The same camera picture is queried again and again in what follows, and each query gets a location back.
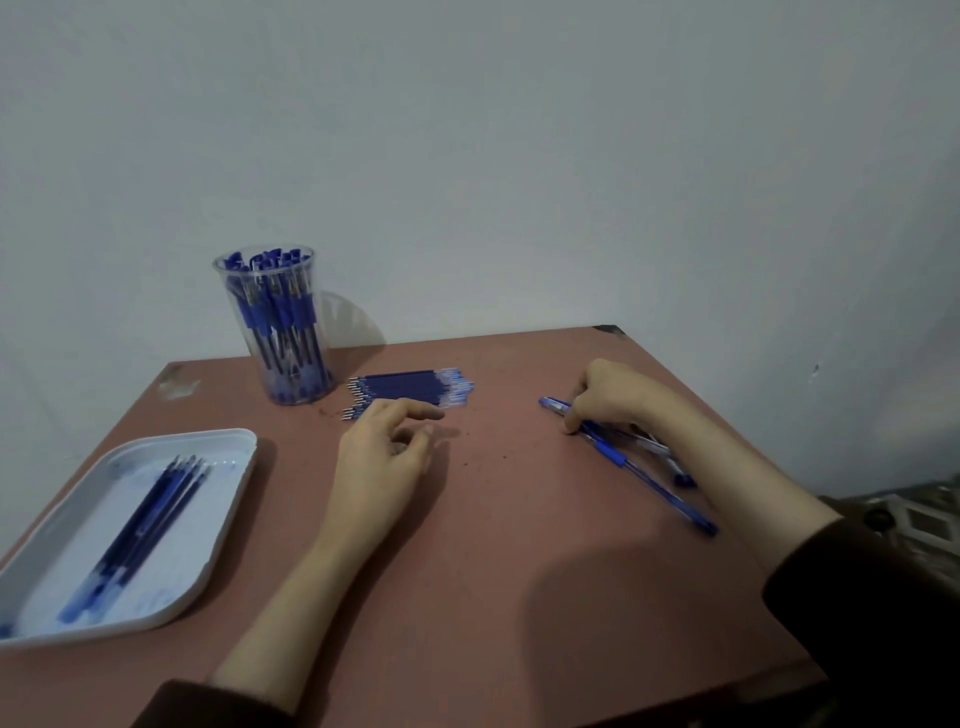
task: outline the pen grip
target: pen grip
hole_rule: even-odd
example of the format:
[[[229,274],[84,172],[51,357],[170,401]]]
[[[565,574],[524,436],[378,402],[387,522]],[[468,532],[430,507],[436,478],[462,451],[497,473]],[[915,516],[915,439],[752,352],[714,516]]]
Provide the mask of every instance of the pen grip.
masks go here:
[[[593,446],[600,450],[600,453],[610,460],[617,468],[622,468],[623,464],[627,462],[627,456],[624,455],[620,450],[614,448],[602,440],[592,440]]]

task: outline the forearm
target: forearm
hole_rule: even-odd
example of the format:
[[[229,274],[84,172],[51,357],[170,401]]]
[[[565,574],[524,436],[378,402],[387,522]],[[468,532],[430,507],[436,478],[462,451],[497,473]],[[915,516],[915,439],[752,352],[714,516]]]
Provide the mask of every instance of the forearm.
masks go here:
[[[681,396],[657,392],[636,397],[632,407],[637,423],[669,444],[768,571],[840,518]]]
[[[363,559],[322,535],[210,677],[293,714],[326,630]]]

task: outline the pile of pens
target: pile of pens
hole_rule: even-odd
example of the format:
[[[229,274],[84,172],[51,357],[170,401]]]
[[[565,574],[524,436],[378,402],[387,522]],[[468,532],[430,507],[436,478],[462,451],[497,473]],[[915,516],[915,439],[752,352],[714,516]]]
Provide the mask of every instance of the pile of pens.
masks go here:
[[[260,364],[267,395],[300,404],[333,388],[317,326],[307,248],[237,251],[214,261],[242,323],[248,349]]]
[[[473,382],[464,378],[459,369],[423,369],[418,372],[396,372],[386,375],[351,377],[348,389],[353,394],[353,406],[344,410],[343,420],[356,420],[373,400],[427,401],[439,407],[462,407],[473,391]]]
[[[541,397],[540,405],[546,407],[551,412],[558,415],[566,414],[570,405],[563,400],[555,400],[552,397]],[[579,433],[583,435],[593,446],[599,450],[600,454],[610,460],[617,468],[623,468],[636,475],[641,481],[648,485],[654,493],[666,500],[677,511],[686,516],[691,523],[706,533],[708,536],[716,536],[719,532],[717,524],[707,518],[704,514],[687,503],[674,493],[671,493],[660,485],[650,474],[644,471],[639,465],[632,462],[623,452],[615,448],[612,444],[614,438],[623,438],[639,445],[648,452],[653,452],[663,459],[663,462],[673,474],[674,484],[682,488],[695,488],[696,482],[681,467],[673,455],[673,452],[660,440],[647,434],[636,434],[633,432],[624,432],[619,429],[604,427],[591,420],[583,420],[580,425]]]
[[[100,623],[212,470],[202,458],[174,458],[60,610],[58,621],[72,624],[86,612],[89,623]]]

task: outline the white plastic tray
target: white plastic tray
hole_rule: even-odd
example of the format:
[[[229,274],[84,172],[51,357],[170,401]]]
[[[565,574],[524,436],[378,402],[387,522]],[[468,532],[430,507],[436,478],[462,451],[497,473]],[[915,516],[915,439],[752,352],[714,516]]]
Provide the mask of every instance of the white plastic tray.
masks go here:
[[[218,429],[134,440],[104,455],[0,571],[0,650],[90,640],[157,627],[203,591],[250,478],[256,435]],[[57,615],[163,469],[178,456],[209,478],[99,624]]]

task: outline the white wall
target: white wall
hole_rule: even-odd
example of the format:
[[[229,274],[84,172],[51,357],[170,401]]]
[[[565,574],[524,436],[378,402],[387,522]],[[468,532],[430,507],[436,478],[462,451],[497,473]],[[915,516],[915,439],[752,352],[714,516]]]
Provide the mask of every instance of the white wall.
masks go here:
[[[952,0],[8,0],[0,548],[166,361],[242,351],[209,261],[248,244],[387,341],[618,323],[872,489],[960,367],[958,64]]]

